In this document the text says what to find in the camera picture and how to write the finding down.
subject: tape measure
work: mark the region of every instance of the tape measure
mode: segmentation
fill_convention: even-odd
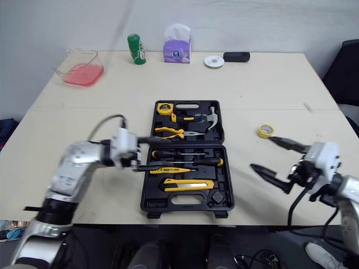
[[[158,103],[157,105],[157,112],[161,116],[171,116],[173,112],[173,104],[171,103]]]
[[[258,136],[261,138],[268,138],[272,136],[273,133],[274,133],[273,127],[266,124],[260,126],[257,132]]]

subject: tissue box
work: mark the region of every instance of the tissue box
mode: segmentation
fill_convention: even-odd
[[[190,63],[190,42],[170,40],[163,45],[163,58],[167,63]]]

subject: black tool case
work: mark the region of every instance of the black tool case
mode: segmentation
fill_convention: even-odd
[[[170,115],[160,115],[157,112],[158,103],[171,103],[174,105],[173,112],[176,116],[188,116],[194,114],[210,114],[210,107],[215,108],[218,115],[216,126],[207,131],[211,126],[211,122],[192,122],[178,124],[171,121]],[[169,127],[176,130],[183,129],[185,131],[196,131],[205,133],[202,136],[185,136],[184,139],[171,138],[172,143],[161,145],[159,147],[150,147],[147,163],[152,161],[192,161],[197,158],[204,157],[220,157],[223,159],[222,166],[194,166],[191,163],[173,164],[172,166],[196,169],[179,174],[150,174],[145,173],[144,186],[142,189],[141,208],[148,212],[149,219],[160,218],[162,212],[168,211],[212,211],[216,218],[225,219],[228,217],[229,210],[234,208],[234,197],[231,183],[231,175],[229,173],[229,165],[227,152],[222,146],[224,141],[224,132],[222,128],[222,118],[218,101],[174,101],[163,100],[157,101],[154,108],[151,135],[158,137],[167,137],[173,135],[171,132],[155,132],[155,128]],[[206,153],[206,155],[181,155],[179,157],[168,157],[156,159],[152,156],[152,152],[156,150],[179,151],[181,153]],[[165,192],[159,188],[159,185],[167,178],[172,179],[211,179],[214,181],[213,189],[201,191],[178,191]],[[175,196],[196,196],[203,199],[201,204],[174,204],[172,199]]]

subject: white table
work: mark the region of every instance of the white table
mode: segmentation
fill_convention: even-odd
[[[147,53],[148,62],[136,66],[128,52],[101,52],[106,73],[84,89],[66,86],[54,75],[1,153],[0,219],[30,220],[35,213],[22,209],[41,205],[65,147],[86,139],[107,115],[124,114],[130,130],[148,135],[154,103],[160,99],[219,100],[236,200],[229,218],[216,220],[212,212],[193,211],[148,220],[140,209],[144,174],[106,168],[93,176],[75,223],[285,225],[301,189],[294,187],[286,195],[249,164],[269,167],[284,179],[300,155],[259,138],[255,132],[264,123],[271,124],[276,135],[302,143],[339,143],[339,172],[359,177],[359,140],[303,54],[252,53],[248,63],[208,69],[202,60],[211,54],[193,53],[191,64],[171,64],[162,62],[161,53]],[[132,103],[141,111],[134,111]],[[116,126],[116,120],[104,125],[96,138],[110,138]],[[305,197],[293,224],[320,225],[332,212]]]

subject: green can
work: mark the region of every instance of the green can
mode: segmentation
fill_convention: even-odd
[[[144,64],[146,62],[146,58],[140,36],[137,34],[129,35],[127,37],[127,41],[132,59],[134,59],[135,64]]]

